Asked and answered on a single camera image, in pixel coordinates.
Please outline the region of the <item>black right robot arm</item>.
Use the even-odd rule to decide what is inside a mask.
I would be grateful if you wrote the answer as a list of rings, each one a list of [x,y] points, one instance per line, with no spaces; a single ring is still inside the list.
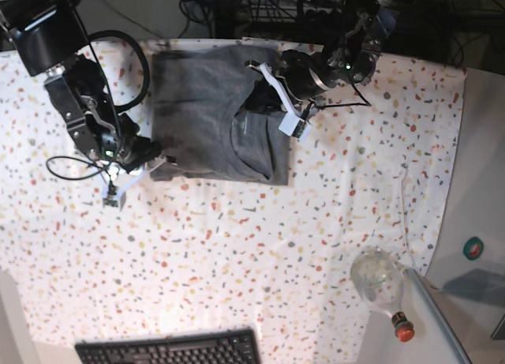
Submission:
[[[77,12],[80,2],[1,0],[1,30],[30,76],[46,74],[44,88],[77,149],[92,162],[115,163],[131,172],[161,154],[160,144],[140,136],[140,127],[126,114],[148,94],[148,60],[139,43],[124,32],[88,34]],[[107,37],[130,45],[143,72],[139,94],[126,104],[114,103],[98,58],[79,52]]]

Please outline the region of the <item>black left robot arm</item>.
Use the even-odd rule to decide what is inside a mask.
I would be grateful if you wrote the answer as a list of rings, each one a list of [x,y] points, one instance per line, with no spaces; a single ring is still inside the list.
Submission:
[[[324,39],[320,52],[288,50],[275,74],[296,103],[315,101],[338,84],[367,84],[398,16],[416,0],[341,0],[330,13],[314,14],[297,1],[297,19]]]

